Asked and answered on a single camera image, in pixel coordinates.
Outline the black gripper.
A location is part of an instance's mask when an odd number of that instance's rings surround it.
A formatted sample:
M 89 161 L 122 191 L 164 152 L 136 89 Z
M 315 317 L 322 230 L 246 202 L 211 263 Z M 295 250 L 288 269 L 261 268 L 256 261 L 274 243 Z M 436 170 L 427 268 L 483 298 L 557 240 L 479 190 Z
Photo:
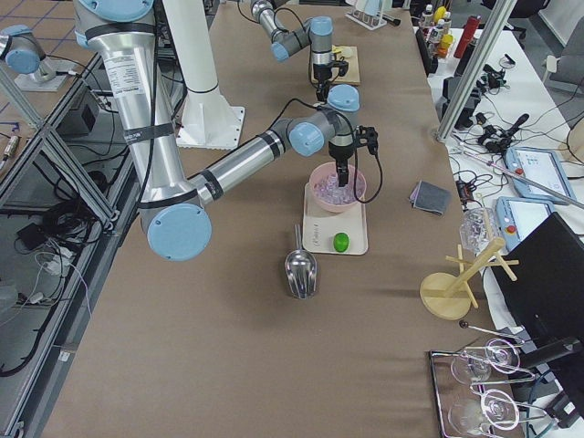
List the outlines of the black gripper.
M 366 147 L 370 155 L 379 157 L 379 134 L 374 127 L 358 126 L 353 133 L 344 136 L 343 140 L 328 142 L 328 154 L 335 161 L 338 176 L 338 187 L 348 184 L 348 160 L 360 147 Z
M 313 63 L 311 65 L 313 77 L 317 81 L 316 96 L 319 102 L 325 102 L 329 93 L 329 85 L 332 78 L 332 70 L 336 68 L 341 77 L 345 76 L 349 69 L 349 63 L 345 60 L 332 60 L 326 64 Z

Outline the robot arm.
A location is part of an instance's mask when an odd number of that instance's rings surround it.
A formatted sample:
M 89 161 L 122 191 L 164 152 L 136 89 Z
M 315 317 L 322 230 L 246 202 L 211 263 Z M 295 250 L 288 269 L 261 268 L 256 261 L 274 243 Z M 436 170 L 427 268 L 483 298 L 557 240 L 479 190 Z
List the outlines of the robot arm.
M 258 23 L 271 40 L 271 51 L 278 62 L 283 62 L 305 47 L 310 47 L 310 66 L 318 101 L 327 100 L 333 81 L 332 70 L 343 77 L 349 63 L 333 54 L 333 22 L 329 16 L 314 16 L 301 21 L 296 30 L 288 30 L 277 18 L 285 1 L 251 1 L 252 20 Z
M 290 31 L 276 1 L 254 1 L 253 20 L 270 36 L 275 58 L 310 51 L 318 104 L 305 118 L 277 118 L 240 141 L 245 111 L 223 96 L 200 1 L 77 1 L 76 38 L 102 58 L 124 139 L 140 181 L 138 212 L 158 256 L 186 261 L 212 236 L 205 206 L 286 151 L 308 157 L 327 149 L 341 180 L 358 147 L 360 94 L 332 85 L 332 21 L 306 20 Z

